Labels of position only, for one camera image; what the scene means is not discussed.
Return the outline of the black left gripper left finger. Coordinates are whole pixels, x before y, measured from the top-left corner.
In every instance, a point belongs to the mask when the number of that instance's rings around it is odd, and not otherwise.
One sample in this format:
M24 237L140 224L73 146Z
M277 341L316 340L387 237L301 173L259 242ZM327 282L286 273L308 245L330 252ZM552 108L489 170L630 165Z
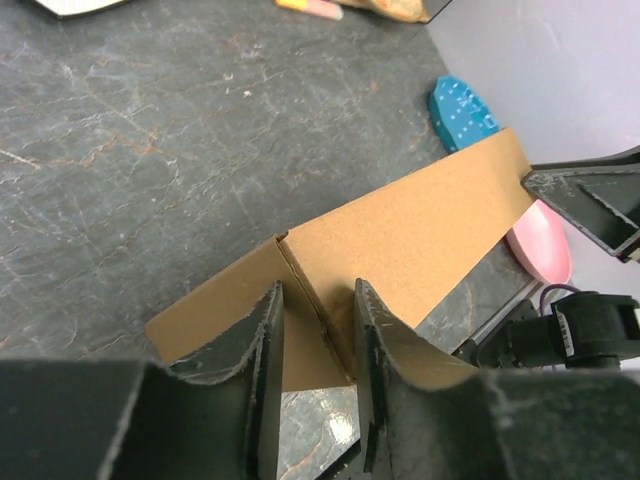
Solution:
M273 284L247 316L171 365L5 359L5 479L273 479L284 301Z

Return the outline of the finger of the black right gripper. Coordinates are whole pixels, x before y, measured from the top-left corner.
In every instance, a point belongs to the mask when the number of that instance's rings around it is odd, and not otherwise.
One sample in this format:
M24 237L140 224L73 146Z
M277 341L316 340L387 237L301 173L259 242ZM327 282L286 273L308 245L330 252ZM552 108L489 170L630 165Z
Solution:
M534 165L533 174L627 174L639 172L639 148L584 160L572 160Z
M639 258L637 169L534 170L522 185L610 256Z

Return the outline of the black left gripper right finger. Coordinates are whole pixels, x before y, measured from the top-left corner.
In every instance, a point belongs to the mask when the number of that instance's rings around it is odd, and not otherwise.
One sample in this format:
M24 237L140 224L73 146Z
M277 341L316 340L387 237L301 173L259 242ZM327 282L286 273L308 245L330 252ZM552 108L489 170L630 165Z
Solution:
M639 375L479 369L357 280L361 461L373 479L635 479Z

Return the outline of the brown cardboard box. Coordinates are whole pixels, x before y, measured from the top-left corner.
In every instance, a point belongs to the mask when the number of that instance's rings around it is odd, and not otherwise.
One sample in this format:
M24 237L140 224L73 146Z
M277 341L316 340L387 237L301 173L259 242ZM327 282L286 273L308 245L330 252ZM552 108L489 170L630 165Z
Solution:
M355 379L355 282L369 281L410 326L423 319L531 206L530 165L514 130L498 133L278 234L151 319L172 363L244 317L275 282L284 291L283 388Z

